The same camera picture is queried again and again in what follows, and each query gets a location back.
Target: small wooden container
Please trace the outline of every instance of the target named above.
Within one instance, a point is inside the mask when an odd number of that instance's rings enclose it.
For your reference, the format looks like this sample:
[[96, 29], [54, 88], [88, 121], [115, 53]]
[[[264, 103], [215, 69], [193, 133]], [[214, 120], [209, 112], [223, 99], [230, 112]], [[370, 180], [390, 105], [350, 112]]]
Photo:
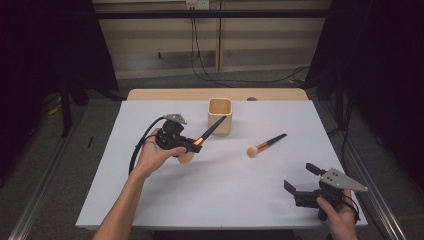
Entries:
[[227, 116], [218, 126], [213, 135], [227, 135], [231, 131], [233, 106], [228, 98], [211, 98], [208, 105], [208, 128], [216, 123], [222, 116]]

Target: makeup brush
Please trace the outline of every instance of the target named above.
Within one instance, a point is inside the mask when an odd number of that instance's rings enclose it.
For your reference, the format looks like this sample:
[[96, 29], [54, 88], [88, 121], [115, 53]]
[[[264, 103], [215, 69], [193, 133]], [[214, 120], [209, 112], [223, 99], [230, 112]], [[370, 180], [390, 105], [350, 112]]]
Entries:
[[[203, 133], [201, 137], [196, 139], [196, 141], [194, 141], [193, 144], [199, 145], [199, 146], [202, 145], [203, 142], [213, 133], [213, 131], [215, 131], [215, 129], [219, 126], [219, 124], [221, 124], [225, 120], [226, 117], [227, 116], [222, 116], [218, 121], [216, 121], [216, 123], [214, 123], [208, 130], [206, 130], [206, 132]], [[178, 161], [181, 164], [187, 164], [191, 161], [191, 159], [193, 159], [193, 157], [194, 157], [194, 152], [188, 152], [178, 156]]]
[[280, 136], [277, 136], [264, 143], [261, 143], [256, 147], [250, 147], [249, 149], [247, 149], [247, 155], [249, 155], [249, 157], [251, 158], [254, 158], [258, 152], [262, 152], [263, 150], [267, 149], [269, 146], [276, 143], [278, 140], [282, 139], [285, 136], [287, 136], [287, 134], [283, 133]]

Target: wall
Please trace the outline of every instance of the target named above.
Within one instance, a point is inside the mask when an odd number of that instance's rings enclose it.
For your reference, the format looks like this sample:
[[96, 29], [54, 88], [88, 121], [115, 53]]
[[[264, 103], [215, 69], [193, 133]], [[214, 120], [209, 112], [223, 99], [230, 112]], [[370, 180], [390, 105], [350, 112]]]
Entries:
[[[98, 10], [184, 10], [185, 1], [93, 0]], [[328, 9], [330, 1], [210, 1], [210, 9]], [[100, 20], [118, 79], [192, 73], [191, 19]], [[196, 19], [207, 72], [310, 65], [324, 19]], [[201, 71], [199, 59], [194, 68]]]

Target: brush handle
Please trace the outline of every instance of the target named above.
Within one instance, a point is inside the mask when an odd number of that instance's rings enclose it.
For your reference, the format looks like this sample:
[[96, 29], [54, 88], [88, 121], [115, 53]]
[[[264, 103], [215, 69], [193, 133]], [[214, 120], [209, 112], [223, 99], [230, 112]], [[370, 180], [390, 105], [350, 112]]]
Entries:
[[206, 138], [208, 138], [213, 131], [215, 131], [215, 129], [219, 126], [219, 124], [222, 123], [222, 121], [225, 120], [227, 116], [222, 116], [218, 121], [216, 121], [216, 123], [214, 123], [208, 130], [206, 130], [205, 133], [203, 133], [203, 135], [201, 136], [201, 138], [203, 138], [203, 140], [206, 140]]
[[266, 141], [266, 143], [268, 144], [268, 146], [271, 146], [272, 144], [276, 143], [278, 140], [282, 139], [283, 137], [287, 136], [287, 134], [283, 133], [275, 138], [272, 138], [268, 141]]

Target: black rod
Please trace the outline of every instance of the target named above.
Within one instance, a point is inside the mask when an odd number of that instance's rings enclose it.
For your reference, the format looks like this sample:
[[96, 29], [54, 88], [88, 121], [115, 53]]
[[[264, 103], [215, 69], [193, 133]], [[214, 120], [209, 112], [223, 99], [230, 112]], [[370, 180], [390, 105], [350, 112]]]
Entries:
[[357, 11], [333, 10], [154, 10], [124, 11], [96, 10], [95, 13], [55, 12], [45, 13], [50, 17], [96, 17], [98, 19], [167, 19], [167, 18], [326, 18], [347, 17]]

